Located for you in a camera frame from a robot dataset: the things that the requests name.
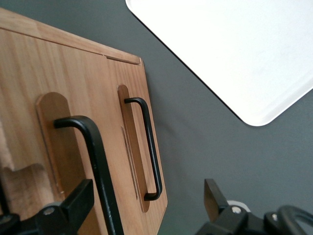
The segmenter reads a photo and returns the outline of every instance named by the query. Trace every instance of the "white tray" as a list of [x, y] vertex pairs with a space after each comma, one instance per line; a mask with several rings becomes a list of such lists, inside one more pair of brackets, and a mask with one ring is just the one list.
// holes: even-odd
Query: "white tray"
[[313, 88], [311, 0], [126, 0], [239, 118], [271, 122]]

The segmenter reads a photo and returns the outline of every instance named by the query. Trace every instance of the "black handle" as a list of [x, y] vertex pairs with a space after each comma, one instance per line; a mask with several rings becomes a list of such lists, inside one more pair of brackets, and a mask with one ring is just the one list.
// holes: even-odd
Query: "black handle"
[[96, 124], [85, 116], [72, 116], [54, 121], [55, 128], [76, 127], [83, 134], [101, 207], [109, 235], [123, 235], [123, 227], [104, 151], [101, 134]]
[[297, 220], [313, 227], [313, 215], [293, 206], [283, 206], [278, 210], [278, 221], [285, 235], [307, 235]]
[[146, 136], [148, 141], [148, 147], [149, 147], [149, 153], [151, 158], [151, 164], [152, 164], [152, 170], [153, 175], [155, 178], [155, 184], [156, 184], [156, 193], [146, 193], [144, 196], [145, 201], [154, 201], [157, 200], [162, 193], [162, 181], [161, 181], [161, 175], [160, 175], [160, 169], [158, 166], [157, 161], [157, 151], [156, 151], [156, 145], [153, 138], [153, 132], [152, 132], [152, 126], [151, 126], [151, 120], [149, 115], [149, 108], [146, 103], [146, 101], [143, 98], [134, 97], [134, 98], [128, 98], [124, 100], [126, 104], [128, 103], [138, 103], [141, 107], [142, 111], [142, 117], [146, 129]]

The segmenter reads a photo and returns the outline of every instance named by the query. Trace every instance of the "silver screw head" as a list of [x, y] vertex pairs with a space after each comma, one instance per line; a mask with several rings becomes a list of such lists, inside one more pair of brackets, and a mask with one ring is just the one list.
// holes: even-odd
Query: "silver screw head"
[[239, 207], [232, 207], [231, 210], [233, 211], [233, 213], [235, 214], [240, 214], [242, 211]]
[[277, 214], [272, 214], [272, 218], [273, 218], [274, 221], [277, 221], [278, 220]]
[[53, 212], [54, 212], [54, 208], [53, 207], [49, 207], [49, 208], [44, 210], [44, 215], [50, 215]]
[[1, 218], [0, 224], [5, 224], [5, 223], [9, 222], [12, 218], [13, 218], [13, 216], [10, 215], [10, 214], [9, 215], [5, 215], [5, 216], [3, 216]]

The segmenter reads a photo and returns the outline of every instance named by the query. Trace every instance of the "gray wall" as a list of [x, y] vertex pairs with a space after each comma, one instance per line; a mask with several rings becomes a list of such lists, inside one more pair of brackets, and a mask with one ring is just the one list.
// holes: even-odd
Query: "gray wall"
[[214, 178], [227, 199], [245, 202], [257, 216], [283, 204], [313, 212], [312, 92], [272, 123], [248, 126], [124, 0], [2, 0], [0, 6], [143, 58], [168, 193], [159, 235], [192, 235], [208, 220], [205, 178]]

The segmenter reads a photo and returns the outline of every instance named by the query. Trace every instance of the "wood grain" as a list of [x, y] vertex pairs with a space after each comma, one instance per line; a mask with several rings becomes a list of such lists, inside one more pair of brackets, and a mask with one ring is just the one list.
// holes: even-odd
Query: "wood grain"
[[125, 85], [121, 85], [118, 87], [118, 97], [126, 130], [126, 140], [130, 150], [129, 158], [132, 166], [134, 185], [136, 187], [136, 190], [138, 191], [138, 200], [140, 201], [142, 211], [147, 212], [150, 205], [149, 201], [144, 200], [145, 194], [148, 193], [147, 183], [141, 160], [132, 107], [131, 105], [127, 105], [124, 102], [125, 99], [130, 98], [128, 89]]
[[[156, 154], [162, 178], [163, 192], [156, 201], [150, 202], [149, 210], [147, 212], [141, 212], [140, 217], [141, 220], [143, 221], [142, 222], [143, 224], [148, 224], [148, 226], [145, 227], [145, 234], [156, 235], [166, 210], [167, 196], [160, 162], [160, 155], [153, 121], [153, 114], [151, 112], [151, 103], [149, 98], [148, 85], [146, 80], [146, 74], [143, 68], [143, 63], [141, 62], [141, 66], [134, 66], [126, 63], [118, 63], [116, 61], [109, 60], [108, 65], [109, 65], [108, 66], [109, 76], [115, 77], [119, 85], [125, 85], [128, 88], [130, 97], [143, 98], [147, 102], [149, 107], [151, 124], [156, 145]], [[148, 143], [141, 108], [139, 105], [134, 103], [130, 105], [132, 107], [132, 113], [137, 133], [137, 141], [139, 144], [139, 150], [144, 168], [144, 175], [146, 179], [147, 188], [149, 192], [154, 192], [156, 190], [156, 186], [151, 167], [150, 153], [148, 149]]]
[[[74, 129], [53, 126], [54, 120], [71, 116], [68, 102], [61, 94], [50, 92], [39, 97], [36, 108], [53, 173], [50, 181], [57, 186], [56, 196], [64, 200], [86, 178]], [[94, 208], [79, 234], [100, 234]]]
[[[66, 97], [72, 115], [88, 116], [98, 126], [125, 234], [156, 235], [167, 205], [166, 190], [163, 186], [160, 198], [150, 202], [149, 210], [143, 212], [132, 178], [129, 150], [125, 145], [126, 128], [117, 92], [118, 86], [124, 84], [130, 96], [144, 98], [151, 109], [141, 60], [138, 64], [124, 63], [108, 59], [102, 53], [75, 49], [71, 45], [77, 38], [71, 40], [71, 34], [62, 43], [52, 43], [49, 34], [54, 35], [56, 29], [51, 32], [39, 29], [37, 33], [44, 36], [27, 36], [24, 28], [36, 31], [37, 22], [7, 11], [5, 14], [10, 19], [7, 24], [14, 26], [0, 29], [0, 177], [12, 202], [10, 205], [14, 204], [14, 212], [23, 213], [26, 207], [37, 212], [46, 203], [55, 201], [53, 188], [57, 180], [48, 177], [51, 164], [45, 160], [48, 153], [35, 103], [43, 94], [57, 92]], [[152, 192], [155, 183], [141, 110], [131, 106], [146, 185]], [[78, 131], [75, 135], [86, 177], [93, 179], [84, 138]], [[158, 149], [157, 157], [162, 174]], [[96, 188], [94, 207], [101, 234], [106, 235]]]
[[109, 59], [131, 64], [139, 64], [140, 58], [120, 50], [90, 41], [71, 33], [56, 29], [44, 23], [12, 13], [0, 8], [0, 28], [31, 37], [66, 45], [80, 50], [107, 56]]

